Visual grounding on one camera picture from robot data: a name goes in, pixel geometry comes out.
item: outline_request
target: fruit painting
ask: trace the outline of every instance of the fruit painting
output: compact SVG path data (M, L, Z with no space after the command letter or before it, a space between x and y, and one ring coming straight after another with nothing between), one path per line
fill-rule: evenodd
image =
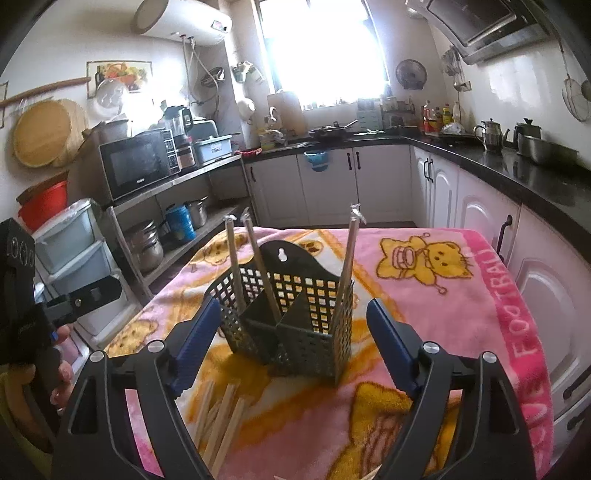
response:
M92 80L87 84L88 98L94 98L103 80L118 79L130 93L142 92L152 77L152 62L133 60L87 61L86 75Z

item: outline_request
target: blue container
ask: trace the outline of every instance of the blue container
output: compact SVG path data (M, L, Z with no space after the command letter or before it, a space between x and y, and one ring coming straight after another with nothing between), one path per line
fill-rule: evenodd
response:
M185 205L168 207L166 209L166 221L174 237L182 244L195 239L191 216Z
M304 156L314 171L325 171L329 167L329 155L326 152L304 152Z

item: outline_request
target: cabinet door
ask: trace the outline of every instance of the cabinet door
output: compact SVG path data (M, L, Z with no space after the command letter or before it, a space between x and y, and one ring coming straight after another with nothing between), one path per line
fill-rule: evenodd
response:
M550 373L554 418L560 417L562 425L555 436L560 448L560 442L576 432L566 428L569 420L591 403L587 394L591 377L582 375L591 365L591 269L570 244L525 207L519 214L508 268L538 327ZM575 388L578 378L583 381Z
M427 178L427 153L420 148L411 149L413 184L413 222L419 228L429 227L431 182Z
M301 182L310 225L349 223L351 204L358 202L353 151L329 150L328 168L314 171L304 155L298 155Z
M361 212L368 222L411 220L410 147L354 148Z
M295 155L246 165L258 223L276 228L304 226L308 214Z
M476 230L496 249L502 225L511 215L512 224L505 228L501 257L507 262L519 219L519 205L505 195L460 170L457 185L456 228Z
M432 228L453 228L456 221L457 165L431 155L429 170L431 178Z

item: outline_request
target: blender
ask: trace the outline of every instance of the blender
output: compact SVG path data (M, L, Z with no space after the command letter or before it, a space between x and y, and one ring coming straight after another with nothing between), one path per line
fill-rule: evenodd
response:
M195 159L191 139L187 136L194 125L191 110L184 105L169 106L164 111L163 120L165 127L172 132L181 170L193 167Z

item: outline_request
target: water heater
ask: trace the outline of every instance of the water heater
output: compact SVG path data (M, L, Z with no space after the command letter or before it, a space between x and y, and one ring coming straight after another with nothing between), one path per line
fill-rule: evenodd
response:
M199 0L144 0L131 22L139 35L176 41L186 35L201 46L220 43L231 28L229 16Z

